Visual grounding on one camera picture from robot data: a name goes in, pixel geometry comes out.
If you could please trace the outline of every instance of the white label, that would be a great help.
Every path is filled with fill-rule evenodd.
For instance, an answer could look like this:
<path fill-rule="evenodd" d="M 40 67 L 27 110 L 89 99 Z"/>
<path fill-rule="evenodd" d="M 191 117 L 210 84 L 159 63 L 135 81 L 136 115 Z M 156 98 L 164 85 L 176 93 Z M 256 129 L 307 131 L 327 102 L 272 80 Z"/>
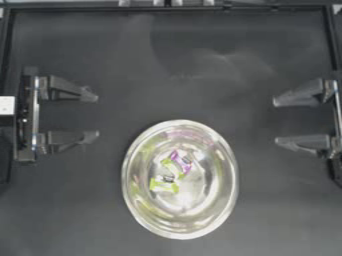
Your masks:
<path fill-rule="evenodd" d="M 0 115 L 12 116 L 14 115 L 14 103 L 16 99 L 10 96 L 0 97 Z"/>

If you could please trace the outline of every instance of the black tray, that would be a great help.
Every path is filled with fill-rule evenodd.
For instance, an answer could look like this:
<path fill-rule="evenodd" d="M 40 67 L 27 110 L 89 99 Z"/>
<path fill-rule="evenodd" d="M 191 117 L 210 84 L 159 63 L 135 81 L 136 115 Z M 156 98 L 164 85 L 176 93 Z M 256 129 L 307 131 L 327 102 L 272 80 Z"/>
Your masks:
<path fill-rule="evenodd" d="M 275 109 L 271 98 L 339 68 L 322 6 L 119 10 L 9 8 L 2 84 L 24 65 L 88 84 L 97 104 L 43 105 L 41 129 L 100 130 L 95 144 L 40 157 L 0 197 L 0 255 L 339 255 L 342 193 L 324 163 L 275 136 L 328 132 L 331 109 Z M 151 125 L 189 119 L 227 139 L 240 194 L 227 222 L 192 241 L 133 220 L 120 165 Z"/>

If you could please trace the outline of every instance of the stainless steel bowl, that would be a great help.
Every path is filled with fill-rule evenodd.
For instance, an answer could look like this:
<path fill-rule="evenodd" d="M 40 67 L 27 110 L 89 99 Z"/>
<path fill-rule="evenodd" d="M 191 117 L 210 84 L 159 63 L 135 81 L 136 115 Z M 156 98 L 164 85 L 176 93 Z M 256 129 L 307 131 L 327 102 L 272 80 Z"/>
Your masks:
<path fill-rule="evenodd" d="M 123 163 L 121 188 L 136 221 L 155 234 L 192 239 L 227 219 L 238 196 L 238 165 L 222 136 L 173 120 L 147 129 Z"/>

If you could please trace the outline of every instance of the metal frame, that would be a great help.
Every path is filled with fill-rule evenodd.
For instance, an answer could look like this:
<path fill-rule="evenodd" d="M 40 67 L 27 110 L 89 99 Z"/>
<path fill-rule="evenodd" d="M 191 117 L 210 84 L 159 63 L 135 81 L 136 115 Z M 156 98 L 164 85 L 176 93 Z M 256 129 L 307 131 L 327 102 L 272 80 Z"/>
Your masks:
<path fill-rule="evenodd" d="M 339 41 L 336 35 L 335 18 L 332 5 L 326 4 L 326 1 L 311 3 L 286 3 L 279 1 L 263 1 L 262 4 L 242 4 L 234 1 L 216 0 L 183 0 L 183 1 L 149 1 L 137 2 L 128 1 L 128 5 L 120 7 L 120 1 L 116 2 L 64 2 L 64 3 L 5 3 L 0 4 L 4 9 L 1 19 L 1 34 L 0 34 L 0 95 L 4 92 L 4 84 L 6 80 L 9 54 L 10 54 L 10 39 L 13 20 L 17 12 L 44 11 L 44 12 L 227 12 L 230 13 L 267 13 L 267 12 L 292 12 L 292 11 L 319 11 L 323 16 L 323 25 L 326 31 L 326 39 L 330 50 L 331 69 L 334 71 L 342 70 L 342 55 L 339 49 Z"/>

